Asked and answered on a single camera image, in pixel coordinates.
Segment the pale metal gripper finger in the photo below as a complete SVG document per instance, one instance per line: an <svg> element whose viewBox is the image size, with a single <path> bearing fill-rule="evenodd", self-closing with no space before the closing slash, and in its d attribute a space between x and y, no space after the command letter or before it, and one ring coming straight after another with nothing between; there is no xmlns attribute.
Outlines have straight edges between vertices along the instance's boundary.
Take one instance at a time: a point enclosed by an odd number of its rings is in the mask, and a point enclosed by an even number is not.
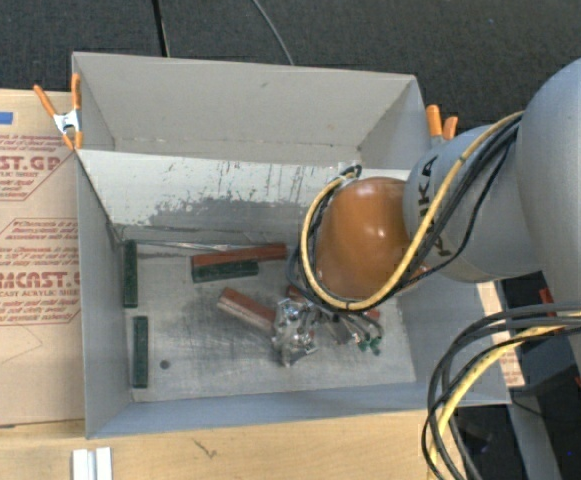
<svg viewBox="0 0 581 480"><path fill-rule="evenodd" d="M315 344L315 332L277 334L272 337L272 347L277 353L281 365L290 367L298 360L314 354L318 347Z"/></svg>
<svg viewBox="0 0 581 480"><path fill-rule="evenodd" d="M307 334L314 325L315 311L304 302L283 299L277 304L275 332L277 334Z"/></svg>

